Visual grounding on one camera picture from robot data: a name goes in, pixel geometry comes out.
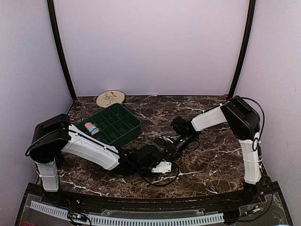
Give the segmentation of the green plastic divider tray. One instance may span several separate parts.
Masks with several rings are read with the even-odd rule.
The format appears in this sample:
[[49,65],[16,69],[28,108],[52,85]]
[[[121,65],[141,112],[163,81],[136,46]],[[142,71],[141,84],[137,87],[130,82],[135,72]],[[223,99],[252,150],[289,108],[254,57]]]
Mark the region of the green plastic divider tray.
[[[92,136],[84,126],[87,122],[97,126],[100,132]],[[141,123],[141,120],[126,107],[115,103],[77,123],[75,126],[102,143],[122,147],[140,135]]]

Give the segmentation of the pink sock with green patches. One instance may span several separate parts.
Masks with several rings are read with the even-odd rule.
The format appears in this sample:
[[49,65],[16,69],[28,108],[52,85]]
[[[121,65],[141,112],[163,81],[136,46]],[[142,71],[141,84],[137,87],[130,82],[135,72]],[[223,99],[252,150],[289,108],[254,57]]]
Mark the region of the pink sock with green patches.
[[100,129],[91,122],[85,123],[84,126],[92,136],[100,132]]

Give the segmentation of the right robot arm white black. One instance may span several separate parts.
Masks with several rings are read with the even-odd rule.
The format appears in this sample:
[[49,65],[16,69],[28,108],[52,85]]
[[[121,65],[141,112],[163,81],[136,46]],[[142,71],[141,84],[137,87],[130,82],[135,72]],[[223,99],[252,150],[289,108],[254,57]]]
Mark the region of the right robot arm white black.
[[179,137],[164,148],[163,158],[177,160],[186,147],[203,130],[227,123],[233,135],[238,139],[244,161],[244,182],[257,184],[262,177],[261,133],[265,116],[260,116],[248,103],[248,97],[235,96],[218,106],[203,111],[189,121],[175,118],[172,129]]

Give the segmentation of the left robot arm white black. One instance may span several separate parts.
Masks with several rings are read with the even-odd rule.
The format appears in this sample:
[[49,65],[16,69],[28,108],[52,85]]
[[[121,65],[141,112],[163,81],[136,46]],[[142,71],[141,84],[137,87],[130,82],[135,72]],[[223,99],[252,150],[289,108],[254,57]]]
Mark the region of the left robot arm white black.
[[66,194],[59,189],[60,179],[55,162],[61,153],[79,156],[117,175],[138,174],[153,186],[155,184],[148,181],[148,177],[169,173],[172,167],[178,168],[154,145],[145,145],[140,149],[116,148],[80,131],[63,113],[35,127],[32,144],[25,152],[25,156],[35,162],[42,186],[56,205],[66,202]]

